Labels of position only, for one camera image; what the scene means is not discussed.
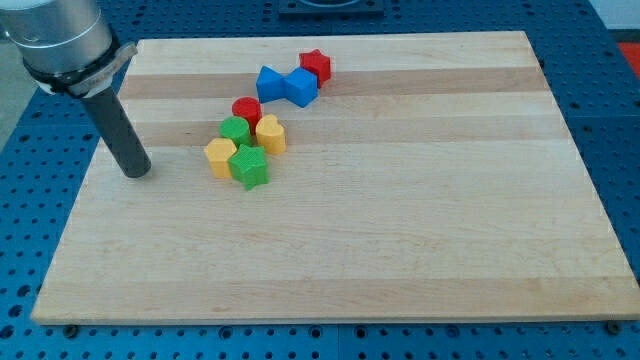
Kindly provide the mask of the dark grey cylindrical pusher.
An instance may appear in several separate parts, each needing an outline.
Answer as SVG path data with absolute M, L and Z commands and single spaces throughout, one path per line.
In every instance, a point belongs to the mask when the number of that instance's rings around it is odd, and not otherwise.
M 81 102 L 123 174 L 128 178 L 146 175 L 151 160 L 113 88 Z

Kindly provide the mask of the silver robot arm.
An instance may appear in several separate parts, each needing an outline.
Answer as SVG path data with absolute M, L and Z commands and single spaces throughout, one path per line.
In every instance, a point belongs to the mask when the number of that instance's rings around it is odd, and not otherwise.
M 42 90 L 82 102 L 123 174 L 146 175 L 150 158 L 113 88 L 137 48 L 120 42 L 98 4 L 1 0 L 1 25 Z

